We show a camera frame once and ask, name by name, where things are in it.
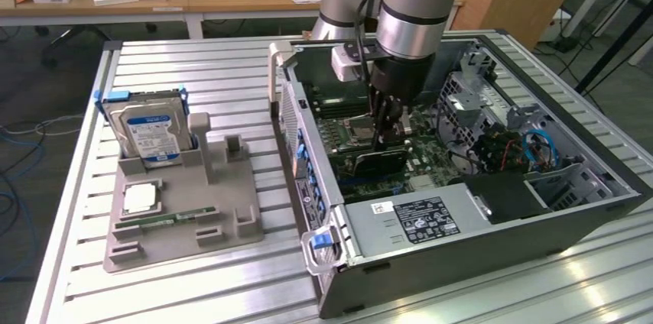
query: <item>floor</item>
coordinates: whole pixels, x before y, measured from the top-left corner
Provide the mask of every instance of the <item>floor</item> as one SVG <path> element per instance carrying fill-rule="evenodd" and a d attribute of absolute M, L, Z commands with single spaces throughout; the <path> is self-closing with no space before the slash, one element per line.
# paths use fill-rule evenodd
<path fill-rule="evenodd" d="M 592 19 L 596 12 L 612 0 L 600 0 L 596 8 L 589 13 Z M 568 0 L 565 7 L 574 11 L 582 0 Z M 639 13 L 639 8 L 629 6 L 623 11 L 620 20 L 616 20 L 607 34 L 592 41 L 593 50 L 584 50 L 578 59 L 573 62 L 573 73 L 585 75 L 589 68 L 608 49 L 616 36 Z M 278 34 L 299 34 L 309 30 L 314 19 L 279 20 L 247 20 L 209 22 L 206 23 L 207 37 L 249 37 Z M 116 40 L 170 40 L 187 38 L 186 27 L 182 23 L 163 23 L 158 25 L 158 32 L 148 33 L 143 24 L 107 25 L 103 30 Z M 51 27 L 50 37 L 39 37 L 32 28 L 22 28 L 18 35 L 3 43 L 0 31 L 0 67 L 3 68 L 3 87 L 0 87 L 0 125 L 8 125 L 20 121 L 43 121 L 58 118 L 62 115 L 82 113 L 91 90 L 95 70 L 102 52 L 102 43 L 91 34 L 78 37 L 67 50 L 58 52 L 59 67 L 48 70 L 39 64 L 39 52 L 48 40 L 59 35 L 66 28 Z M 14 34 L 15 28 L 7 28 L 8 34 Z M 649 38 L 653 33 L 653 21 L 649 20 L 639 32 L 636 38 L 617 55 L 612 65 L 619 63 L 623 57 Z M 546 44 L 540 44 L 538 49 L 545 53 L 553 53 Z M 558 72 L 565 65 L 560 60 L 570 61 L 576 51 L 553 55 L 538 55 L 545 64 Z M 652 57 L 643 61 L 641 67 L 625 64 L 605 83 L 593 92 L 596 101 L 603 107 L 608 117 L 635 138 L 635 140 L 653 151 L 653 118 L 647 114 L 653 112 L 653 60 Z M 562 77 L 574 84 L 574 79 L 566 72 Z M 75 129 L 80 125 L 80 119 L 62 121 L 48 127 L 48 132 L 59 132 Z M 27 125 L 11 127 L 12 131 L 28 129 Z M 36 134 L 15 137 L 22 142 L 39 140 Z M 38 235 L 38 251 L 35 257 L 28 260 L 16 275 L 0 283 L 0 313 L 4 322 L 23 322 L 32 296 L 34 284 L 50 237 L 50 228 L 56 213 L 59 197 L 71 163 L 72 150 L 76 142 L 76 134 L 47 137 L 43 143 L 44 157 L 38 166 L 15 181 L 20 198 L 32 211 L 34 226 Z M 0 140 L 0 167 L 7 167 L 27 152 L 28 146 L 10 144 Z M 7 201 L 0 198 L 0 211 Z M 0 231 L 11 220 L 11 213 L 0 213 Z M 28 224 L 19 219 L 15 227 L 0 237 L 0 277 L 22 262 L 24 256 L 32 253 Z"/>

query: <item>hard drive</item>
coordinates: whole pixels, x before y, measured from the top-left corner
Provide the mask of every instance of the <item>hard drive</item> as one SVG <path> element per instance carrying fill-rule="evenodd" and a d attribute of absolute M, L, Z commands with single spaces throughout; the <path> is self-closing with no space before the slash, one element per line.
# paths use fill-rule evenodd
<path fill-rule="evenodd" d="M 194 149 L 186 98 L 182 88 L 158 92 L 114 91 L 102 100 L 102 111 L 123 157 L 140 157 L 146 168 L 181 164 L 181 152 Z"/>

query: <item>desk leg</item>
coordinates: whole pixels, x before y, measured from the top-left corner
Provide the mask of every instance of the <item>desk leg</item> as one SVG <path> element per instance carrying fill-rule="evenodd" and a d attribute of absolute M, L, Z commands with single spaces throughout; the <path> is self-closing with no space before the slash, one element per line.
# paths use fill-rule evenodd
<path fill-rule="evenodd" d="M 205 38 L 202 33 L 202 21 L 205 21 L 205 15 L 202 13 L 186 14 L 186 26 L 189 27 L 189 38 L 199 40 Z"/>
<path fill-rule="evenodd" d="M 581 23 L 582 19 L 585 18 L 585 15 L 590 11 L 592 6 L 595 5 L 597 0 L 585 0 L 582 2 L 582 5 L 576 12 L 576 14 L 572 17 L 572 21 L 569 21 L 568 25 L 565 26 L 565 29 L 562 30 L 562 37 L 570 37 L 573 34 L 573 31 L 576 30 L 576 27 Z"/>
<path fill-rule="evenodd" d="M 604 19 L 601 20 L 600 25 L 597 26 L 599 30 L 595 30 L 592 33 L 596 37 L 604 34 L 605 29 L 611 25 L 612 21 L 615 21 L 615 17 L 619 15 L 621 9 L 624 8 L 624 2 L 629 0 L 617 0 L 612 5 L 611 11 L 605 14 Z"/>

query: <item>wooden desk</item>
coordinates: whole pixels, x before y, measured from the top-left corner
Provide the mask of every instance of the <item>wooden desk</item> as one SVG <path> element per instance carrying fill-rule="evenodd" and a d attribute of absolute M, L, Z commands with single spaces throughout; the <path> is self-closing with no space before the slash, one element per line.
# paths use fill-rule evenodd
<path fill-rule="evenodd" d="M 202 21 L 238 18 L 317 17 L 319 5 L 297 5 L 291 0 L 167 0 L 138 1 L 96 7 L 94 0 L 66 5 L 15 4 L 0 0 L 0 26 L 52 24 L 115 24 L 185 21 L 189 36 L 202 39 Z"/>

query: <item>white handle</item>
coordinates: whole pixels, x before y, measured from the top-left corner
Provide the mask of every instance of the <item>white handle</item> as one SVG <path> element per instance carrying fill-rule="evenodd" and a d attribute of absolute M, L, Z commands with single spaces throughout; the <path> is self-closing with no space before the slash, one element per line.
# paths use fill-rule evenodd
<path fill-rule="evenodd" d="M 302 251 L 305 252 L 306 269 L 309 270 L 309 273 L 314 276 L 326 273 L 327 271 L 331 270 L 333 267 L 341 264 L 339 260 L 333 261 L 330 263 L 318 264 L 314 257 L 314 249 L 310 245 L 310 239 L 317 235 L 330 233 L 330 230 L 331 227 L 326 225 L 318 228 L 317 230 L 305 232 L 301 237 L 301 246 L 302 246 Z"/>

